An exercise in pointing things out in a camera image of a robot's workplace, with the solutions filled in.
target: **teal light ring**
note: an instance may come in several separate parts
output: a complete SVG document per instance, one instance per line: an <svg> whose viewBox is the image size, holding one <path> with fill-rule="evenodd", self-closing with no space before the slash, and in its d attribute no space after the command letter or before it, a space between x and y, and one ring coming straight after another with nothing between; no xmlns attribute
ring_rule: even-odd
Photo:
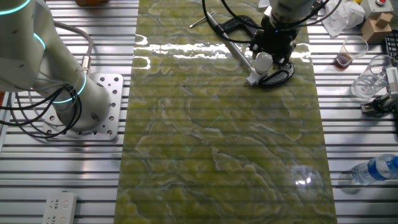
<svg viewBox="0 0 398 224"><path fill-rule="evenodd" d="M0 11L0 16L2 15L7 15L7 14L11 14L17 11L20 11L21 9L23 9L25 6L27 6L30 3L30 0L26 0L26 2L18 7L16 7L15 9L10 9L10 10L6 10L6 11Z"/></svg>
<svg viewBox="0 0 398 224"><path fill-rule="evenodd" d="M86 75L86 72L85 72L85 82L83 83L83 86L81 87L81 89L80 89L80 91L77 93L77 95L80 95L80 93L82 93L82 91L83 91L84 88L86 87L86 81L87 81L87 75ZM71 100L72 100L72 98L69 98L69 99L64 100L64 101L54 101L53 103L66 103L66 102L69 102L69 101L71 101Z"/></svg>
<svg viewBox="0 0 398 224"><path fill-rule="evenodd" d="M39 37L39 35L33 33L33 36L36 37L37 40L39 40L39 42L43 45L43 48L45 50L45 44L44 41Z"/></svg>

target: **keyboard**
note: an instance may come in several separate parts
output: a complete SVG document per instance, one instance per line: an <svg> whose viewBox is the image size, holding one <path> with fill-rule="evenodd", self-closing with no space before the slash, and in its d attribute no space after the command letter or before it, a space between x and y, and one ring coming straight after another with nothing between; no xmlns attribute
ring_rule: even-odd
<svg viewBox="0 0 398 224"><path fill-rule="evenodd" d="M393 30L392 33L386 37L385 50L387 55L391 57L398 55L398 30Z"/></svg>

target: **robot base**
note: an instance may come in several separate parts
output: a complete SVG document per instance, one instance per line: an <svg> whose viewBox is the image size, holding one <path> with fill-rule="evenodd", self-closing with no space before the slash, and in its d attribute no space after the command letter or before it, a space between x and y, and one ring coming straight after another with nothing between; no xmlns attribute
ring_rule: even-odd
<svg viewBox="0 0 398 224"><path fill-rule="evenodd" d="M108 117L91 130L76 131L69 130L66 134L61 134L48 141L113 141L118 136L119 115L122 101L123 76L120 74L101 74L94 73L90 78L97 83L102 84L111 97L111 107ZM45 114L45 120L55 125L62 125L58 119L55 110L51 107ZM64 126L50 126L44 123L43 131L51 133L59 133Z"/></svg>

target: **brown liquid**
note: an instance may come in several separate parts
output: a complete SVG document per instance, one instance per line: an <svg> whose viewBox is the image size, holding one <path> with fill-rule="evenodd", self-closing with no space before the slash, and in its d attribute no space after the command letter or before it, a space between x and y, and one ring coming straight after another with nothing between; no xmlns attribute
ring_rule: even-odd
<svg viewBox="0 0 398 224"><path fill-rule="evenodd" d="M335 59L335 64L339 68L347 68L353 63L353 59L346 53L340 53Z"/></svg>

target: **blue bottle cap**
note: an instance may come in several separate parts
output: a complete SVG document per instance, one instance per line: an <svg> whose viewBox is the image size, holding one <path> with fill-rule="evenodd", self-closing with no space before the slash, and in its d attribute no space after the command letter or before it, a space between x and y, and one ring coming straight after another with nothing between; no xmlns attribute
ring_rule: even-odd
<svg viewBox="0 0 398 224"><path fill-rule="evenodd" d="M398 169L398 156L395 156L395 157L392 159L392 165L393 165L396 169Z"/></svg>

